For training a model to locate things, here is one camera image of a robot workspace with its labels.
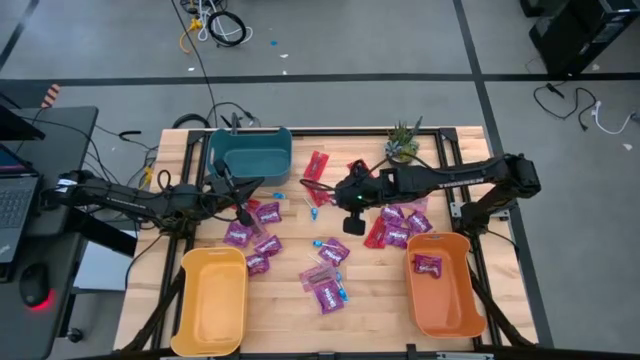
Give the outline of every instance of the black desk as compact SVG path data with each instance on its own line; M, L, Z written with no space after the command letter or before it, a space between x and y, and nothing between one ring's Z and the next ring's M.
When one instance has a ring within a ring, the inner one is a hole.
M33 118L38 110L15 112ZM42 111L38 119L71 126L91 136L97 116L95 107L50 108ZM61 126L47 123L35 126L46 133L46 138L24 142L17 153L44 176L43 189L55 188L59 174L82 168L89 141ZM14 151L20 146L19 141L3 144ZM67 310L71 310L74 299L71 287L85 239L130 256L135 249L134 238L77 209L60 206L30 216L26 236L12 265L13 279L0 284L1 358L46 358L56 336L66 332L65 323L70 318ZM47 264L53 289L51 303L40 311L27 308L18 291L22 270L35 262Z

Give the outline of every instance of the wooden tabletop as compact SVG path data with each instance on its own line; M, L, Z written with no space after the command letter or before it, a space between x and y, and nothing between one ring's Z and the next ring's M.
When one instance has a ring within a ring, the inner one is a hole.
M489 157L482 127L457 127L459 145L465 163L486 160ZM162 134L155 173L166 169L175 182L180 179L188 130L165 130ZM434 167L439 167L433 136L420 136L418 156ZM318 220L312 222L309 207L303 197L306 191L298 180L314 150L329 154L329 162L320 179L334 185L348 174L346 164L364 159L374 165L383 159L385 136L301 136L294 137L293 167L290 180L282 187L265 190L283 192L286 200L280 202L283 221L267 225L272 234L278 235L284 250L271 258L271 269L249 280L249 309L247 330L242 342L243 353L283 352L387 352L406 351L406 344L414 343L418 351L469 350L470 339L434 339L423 335L411 322L408 312L407 290L403 274L404 251L395 247L369 249L363 245L365 237L342 232L342 219L347 213L339 208L323 206ZM453 156L448 152L449 164ZM195 179L199 152L194 152L191 181ZM151 191L158 191L155 179ZM492 185L470 187L474 199L484 195ZM258 193L254 198L263 203L275 201ZM443 191L429 195L426 216L435 231L451 231L447 202ZM380 209L365 212L367 233ZM233 217L231 210L220 214ZM197 230L196 247L225 246L222 238L228 227L218 220L203 222ZM492 220L489 228L510 237L508 224ZM311 245L314 239L337 237L351 254L340 269L344 286L350 296L346 307L330 315L320 315L320 308L311 293L305 293L298 280L298 273L315 265L308 253L317 249ZM144 250L157 237L157 231L142 231L136 254ZM536 333L525 294L520 267L513 246L494 235L481 237L485 263L492 295L510 321L529 340L536 341ZM160 283L168 247L168 238L160 240L142 256L131 270L120 324L114 348L121 348L143 326L158 301ZM178 270L184 243L181 241L176 255ZM244 250L246 255L251 247ZM478 310L484 313L482 304L476 301ZM174 307L165 318L162 346L169 346L174 319ZM483 334L490 343L488 332Z

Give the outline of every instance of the laptop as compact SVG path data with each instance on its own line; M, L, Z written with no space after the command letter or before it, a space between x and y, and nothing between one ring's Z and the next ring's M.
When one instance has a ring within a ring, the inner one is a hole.
M0 264L13 262L40 176L0 144Z

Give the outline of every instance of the black metal frame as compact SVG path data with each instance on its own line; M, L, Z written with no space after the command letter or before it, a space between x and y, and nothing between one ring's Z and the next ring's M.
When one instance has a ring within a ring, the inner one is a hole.
M260 129L239 129L241 132L243 133L259 133L259 132L264 132L265 130L260 130ZM291 133L294 137L296 136L386 136L387 135L387 129L386 128L362 128L362 129L349 129L349 128L345 128L345 129L335 129L335 128L327 128L327 129L292 129ZM462 154L460 151L460 146L458 144L458 137L457 137L457 132L455 128L432 128L432 129L420 129L420 131L418 132L418 135L421 136L433 136L435 139L435 144L436 144L436 150L438 152L438 160L440 162L440 165L443 167L448 166L448 160L447 160L447 156L446 156L446 150L445 150L445 140L448 140L448 142L451 144L451 150L453 153L453 158L454 158L454 164L455 165L460 165L462 164ZM200 161L198 163L198 172L197 172L197 177L196 177L196 183L201 185L202 179L204 177L204 172L206 169L206 161L208 160L206 157L207 154L207 147L208 147L208 142L209 142L209 138L211 136L211 131L204 131L204 130L193 130L189 132L188 135L188 140L187 140L187 147L185 149L185 157L184 157L184 163L182 166L182 174L181 174L181 182L186 183L189 180L189 173L191 171L191 162L193 159L193 151L194 151L194 147L195 144L197 142L199 142L201 139L202 141L202 147L200 149ZM447 203L451 203L455 201L455 196L454 196L454 192L452 189L447 189L446 191L446 198L447 198ZM462 187L461 188L461 194L462 194L462 200L467 202L471 200L471 196L469 193L469 189L468 187ZM451 214L451 210L449 209L449 216L450 216L450 220L452 223L452 226L454 224L454 218L453 215ZM184 252L186 253L187 251L193 249L194 246L194 241L195 241L195 231L189 236L187 237L186 243L185 243L185 250ZM169 288L169 285L171 284L171 280L172 280L172 275L173 275L173 269L174 269L174 265L175 265L175 256L176 256L176 251L177 251L177 243L178 243L179 239L177 238L171 238L170 242L169 242L169 248L167 251L167 257L166 257L166 261L165 261L165 267L164 267L164 273L163 273L163 277L162 277L162 283L161 283L161 289L160 289L160 298L162 298L164 295L166 295L167 293L167 289ZM489 279L487 276L487 272L486 272L486 264L484 262L484 257L482 255L482 247L480 244L480 240L478 239L478 237L472 237L471 239L471 243L472 243L472 248L474 251L474 260L476 262L476 267L478 269L478 279L480 280L480 283L482 284L482 286L487 290L487 292L490 294L490 287L489 287ZM178 329L179 329L179 324L180 324L180 314L181 314L181 308L182 308L182 291L178 294L177 297L177 306L176 306L176 311L174 314L174 324L173 324L173 334L175 334ZM498 326L496 325L496 323L490 318L489 315L487 315L487 320L489 322L489 334L491 337L491 343L492 345L501 345L502 341L501 341L501 336L500 336L500 331L498 329ZM160 342L162 339L162 331L163 331L163 325L164 325L164 321L160 321L160 323L156 326L155 331L153 333L153 337L152 337L152 341L151 341L151 350L159 350L160 349ZM479 346L482 346L482 338L480 336L476 337L473 339L473 345L474 348L478 348ZM413 347L413 351L410 351L413 354L415 354L416 356L419 357L431 357L433 356L433 352L429 352L429 353L418 353L415 352L415 347ZM232 358L238 358L239 357L239 350L237 351L237 354L234 355L230 355L230 359ZM313 354L287 354L286 356L284 354L260 354L259 357L260 358L285 358L287 356L296 356L296 357L300 357L300 356L310 356ZM402 359L406 359L408 356L408 352L397 352L397 353L364 353L364 354L358 354L358 353L349 353L349 358L385 358L385 359L392 359L392 358L402 358Z

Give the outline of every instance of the gray floor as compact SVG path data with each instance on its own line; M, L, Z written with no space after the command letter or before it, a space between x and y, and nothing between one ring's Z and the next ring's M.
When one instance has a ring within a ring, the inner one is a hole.
M0 2L0 43L13 31L2 23L15 26L11 14L19 16L26 7L26 1L8 3ZM198 43L209 75L470 73L452 0L229 3L256 34L234 49ZM544 72L527 35L533 21L522 16L518 1L462 3L483 73ZM167 1L42 1L0 79L200 76L193 54L178 48L180 32ZM638 72L639 57L636 22L594 61L599 70L588 72ZM583 132L575 116L555 120L535 104L532 92L541 85L489 82L486 87L505 151L534 160L542 180L543 191L520 203L555 346L639 353L640 312L634 305L640 303L640 275L633 257L640 252L634 236L640 231L634 221L640 200L634 187L640 176L635 166L640 124L611 136L587 113L590 128ZM558 112L569 111L576 86L603 102L600 115L608 128L619 127L640 107L640 81L569 83L561 87L566 102L545 92L541 99ZM217 101L236 101L265 125L391 125L420 115L425 125L485 124L473 82L216 84L213 90ZM98 124L113 131L142 130L140 140L154 144L178 116L205 114L210 99L202 85L63 87L56 106L75 105L96 105ZM94 140L105 165L121 180L139 167L140 149L98 130ZM120 162L122 155L132 161ZM111 305L91 318L90 304L96 301ZM77 320L113 329L121 301L89 298L81 310L86 316ZM77 345L84 347L56 344L52 357L71 357L74 349L82 354L110 349L113 334L104 330L91 336Z

